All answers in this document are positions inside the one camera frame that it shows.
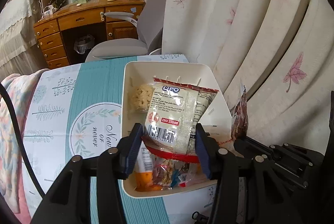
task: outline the lipo logo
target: lipo logo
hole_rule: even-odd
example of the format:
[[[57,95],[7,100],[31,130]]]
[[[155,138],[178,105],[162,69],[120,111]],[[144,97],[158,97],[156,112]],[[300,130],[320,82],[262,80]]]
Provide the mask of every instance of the lipo logo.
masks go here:
[[[178,93],[180,89],[178,87],[172,87],[172,86],[163,86],[162,90],[164,91],[172,91],[174,93]]]

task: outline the desk drawer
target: desk drawer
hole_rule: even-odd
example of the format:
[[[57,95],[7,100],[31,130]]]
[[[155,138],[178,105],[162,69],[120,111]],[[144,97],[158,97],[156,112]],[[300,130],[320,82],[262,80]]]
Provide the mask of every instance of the desk drawer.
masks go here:
[[[48,35],[47,37],[38,40],[42,50],[50,49],[62,45],[60,33]]]
[[[101,20],[100,12],[104,12],[104,8],[88,9],[59,17],[59,28],[63,31],[87,24],[101,23],[103,20]]]
[[[34,28],[36,38],[43,38],[46,37],[49,34],[53,34],[56,32],[59,32],[57,19],[50,20],[46,23],[40,24]]]
[[[142,4],[133,4],[133,5],[127,4],[127,5],[115,5],[115,6],[106,7],[106,12],[128,12],[128,13],[132,13],[134,15],[133,18],[135,20],[138,20],[139,15],[142,12],[142,10],[143,10],[143,5]],[[117,21],[120,21],[120,20],[121,19],[117,19],[117,18],[110,18],[110,17],[106,18],[107,22],[117,22]]]
[[[54,59],[58,59],[58,58],[66,56],[66,52],[64,50],[63,45],[54,47],[54,48],[50,48],[50,49],[46,49],[42,52],[44,54],[44,58],[46,61],[50,61],[50,60],[54,60]]]
[[[57,69],[65,66],[69,66],[70,63],[67,60],[67,57],[51,60],[47,62],[49,69]]]

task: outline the nut snack package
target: nut snack package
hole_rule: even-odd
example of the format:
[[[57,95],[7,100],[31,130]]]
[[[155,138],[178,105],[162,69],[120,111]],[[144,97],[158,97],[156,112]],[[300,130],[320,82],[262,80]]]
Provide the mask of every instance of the nut snack package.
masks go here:
[[[218,90],[154,78],[145,121],[147,149],[164,159],[198,162],[195,126]]]

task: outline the gray chair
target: gray chair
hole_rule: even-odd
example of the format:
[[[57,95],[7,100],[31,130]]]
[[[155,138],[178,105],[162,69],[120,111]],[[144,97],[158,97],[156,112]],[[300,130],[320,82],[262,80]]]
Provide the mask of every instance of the gray chair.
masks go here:
[[[88,54],[86,62],[124,56],[161,53],[162,28],[164,24],[166,0],[147,0],[138,21],[131,13],[107,12],[105,16],[131,22],[137,27],[139,39],[121,38],[97,44]]]

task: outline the pastel patterned blanket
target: pastel patterned blanket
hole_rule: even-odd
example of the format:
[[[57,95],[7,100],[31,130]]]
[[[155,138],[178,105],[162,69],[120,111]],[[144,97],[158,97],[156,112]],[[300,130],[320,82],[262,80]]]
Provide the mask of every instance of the pastel patterned blanket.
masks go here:
[[[23,132],[25,114],[29,109],[33,92],[40,76],[46,70],[24,76],[12,74],[1,82],[12,100],[21,132]],[[7,105],[0,97],[0,192],[13,213],[20,212],[17,187],[17,167],[18,161],[21,160],[20,156]]]

